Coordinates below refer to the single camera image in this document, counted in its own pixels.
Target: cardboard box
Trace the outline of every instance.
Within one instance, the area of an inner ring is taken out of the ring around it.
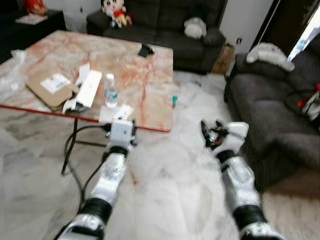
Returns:
[[[56,78],[61,79],[60,85],[55,85],[51,82]],[[77,86],[59,73],[46,77],[32,78],[26,85],[53,111],[62,109],[62,104],[79,91]]]
[[[226,75],[229,69],[229,66],[233,60],[234,53],[235,53],[235,47],[230,44],[225,44],[222,47],[222,50],[218,59],[213,65],[211,73]]]

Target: plastic bottle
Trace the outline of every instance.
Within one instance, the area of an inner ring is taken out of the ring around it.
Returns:
[[[106,75],[104,83],[105,105],[115,108],[118,104],[118,92],[115,88],[115,76],[112,73]]]

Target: floor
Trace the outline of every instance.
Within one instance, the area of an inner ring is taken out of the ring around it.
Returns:
[[[225,80],[185,72],[175,72],[174,79],[174,127],[171,133],[138,131],[139,145],[128,157],[105,239],[238,239],[225,208],[219,165],[204,148],[199,129],[202,119],[232,120],[223,102]],[[70,174],[60,175],[72,125],[67,118],[0,110],[0,239],[52,240],[75,215],[77,186]],[[106,141],[99,130],[80,136]],[[75,147],[72,162],[82,182],[102,153],[102,148]],[[269,192],[262,199],[267,218],[287,240],[319,240],[319,201]]]

